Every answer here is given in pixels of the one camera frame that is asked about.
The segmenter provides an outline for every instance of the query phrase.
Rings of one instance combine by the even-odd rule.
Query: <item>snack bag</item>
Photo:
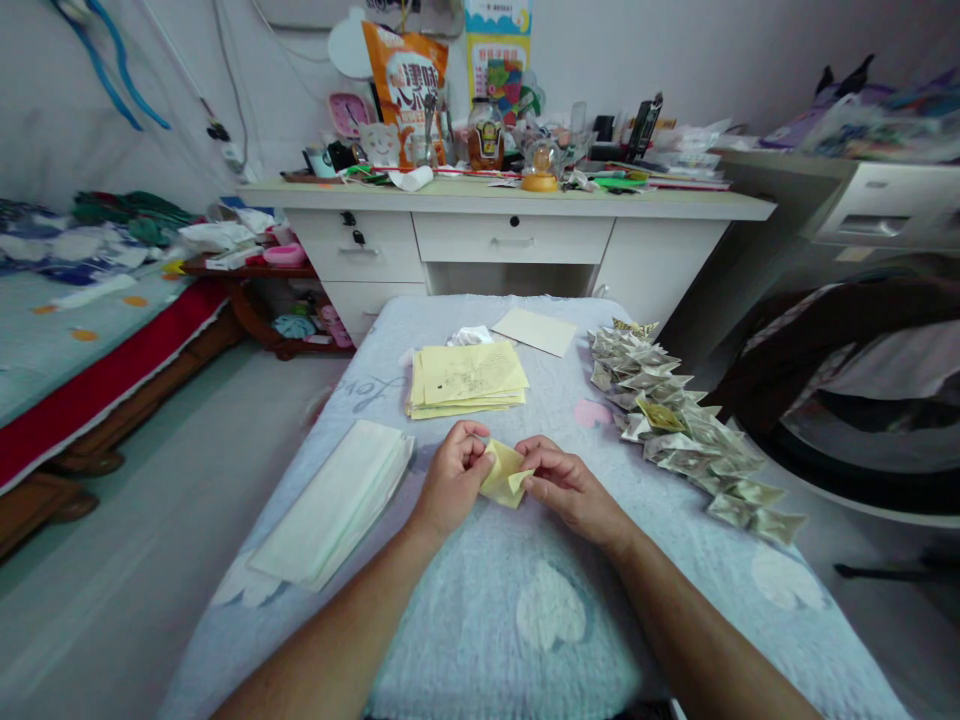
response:
[[[373,66],[383,121],[396,125],[400,136],[400,166],[413,168],[413,136],[422,137],[426,126],[423,98],[439,95],[447,73],[446,45],[416,33],[397,35],[390,30],[365,22],[363,35]],[[447,159],[440,134],[439,113],[433,115],[430,140],[441,165]]]

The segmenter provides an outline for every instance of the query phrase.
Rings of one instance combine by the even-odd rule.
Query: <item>white desk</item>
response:
[[[358,345],[398,295],[592,294],[663,327],[729,224],[776,207],[735,193],[531,193],[475,178],[416,193],[282,180],[239,192],[284,209]]]

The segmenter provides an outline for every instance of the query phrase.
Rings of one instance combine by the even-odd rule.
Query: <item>hand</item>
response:
[[[523,481],[524,490],[609,555],[626,552],[639,529],[583,460],[542,436],[518,443],[517,452],[526,455],[520,470],[536,470]]]
[[[546,448],[547,450],[563,452],[559,445],[545,435],[534,435],[532,438],[521,440],[517,443],[517,446],[514,449],[521,455],[526,456],[532,453],[538,447]]]
[[[476,437],[488,437],[485,425],[460,420],[437,449],[407,526],[435,533],[445,541],[470,514],[494,459]]]

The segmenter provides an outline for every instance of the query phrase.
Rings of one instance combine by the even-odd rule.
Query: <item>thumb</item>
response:
[[[561,515],[570,511],[573,494],[576,492],[575,490],[561,488],[559,485],[554,485],[549,480],[538,478],[535,475],[524,478],[523,489]]]
[[[493,463],[493,453],[484,453],[474,461],[473,467],[464,472],[461,477],[464,482],[476,486],[477,490],[479,490],[480,486],[483,485],[483,481],[487,479],[487,475],[490,474]]]

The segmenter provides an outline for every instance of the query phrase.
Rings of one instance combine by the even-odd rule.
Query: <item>pink clock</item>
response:
[[[346,138],[358,139],[360,126],[370,122],[363,98],[353,93],[332,93],[327,104],[337,132]]]

